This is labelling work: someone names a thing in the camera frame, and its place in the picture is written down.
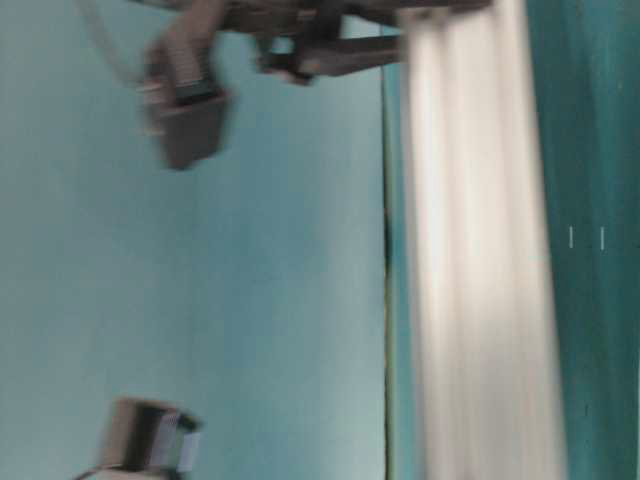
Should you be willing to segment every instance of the light blue wall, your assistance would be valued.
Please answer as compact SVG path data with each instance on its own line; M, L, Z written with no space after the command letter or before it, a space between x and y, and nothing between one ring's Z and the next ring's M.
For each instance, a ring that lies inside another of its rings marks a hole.
M101 3L135 65L166 15ZM196 478L382 478L379 73L223 43L229 148L176 174L72 2L0 0L0 478L89 466L121 393L203 415Z
M248 47L225 39L229 149L196 180L198 478L381 480L380 73L305 89Z

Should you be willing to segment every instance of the vertical pipe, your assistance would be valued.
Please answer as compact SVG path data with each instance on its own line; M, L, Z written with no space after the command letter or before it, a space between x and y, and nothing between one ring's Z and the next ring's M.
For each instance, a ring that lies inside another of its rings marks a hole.
M412 310L430 480L565 478L522 0L410 11Z

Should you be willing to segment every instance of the dark green wall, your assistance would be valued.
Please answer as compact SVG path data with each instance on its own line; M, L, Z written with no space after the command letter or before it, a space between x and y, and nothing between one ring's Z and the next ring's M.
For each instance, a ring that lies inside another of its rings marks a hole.
M529 11L571 478L636 478L640 4Z

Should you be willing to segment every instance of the wire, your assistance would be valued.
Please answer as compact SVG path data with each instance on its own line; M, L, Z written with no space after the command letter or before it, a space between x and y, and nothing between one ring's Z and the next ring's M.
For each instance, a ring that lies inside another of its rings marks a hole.
M95 475L100 470L102 470L102 468L100 468L100 467L91 468L91 469L87 470L86 472L83 472L80 475L78 475L76 477L73 477L73 480L84 480L85 478L89 478L89 477Z
M113 74L127 87L138 88L142 84L142 77L134 73L124 61L95 2L93 0L76 0L76 6L84 19L93 43Z

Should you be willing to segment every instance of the teal wall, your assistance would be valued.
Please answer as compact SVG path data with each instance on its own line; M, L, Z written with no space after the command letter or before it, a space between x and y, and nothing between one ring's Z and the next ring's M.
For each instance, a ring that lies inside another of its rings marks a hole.
M101 3L135 65L167 16ZM176 174L72 2L0 0L0 478L89 466L117 394L204 417L195 478L382 478L379 72L250 61L224 39L228 148Z
M224 43L229 148L196 179L198 478L382 480L380 72L300 88Z
M529 7L571 477L636 478L640 4Z

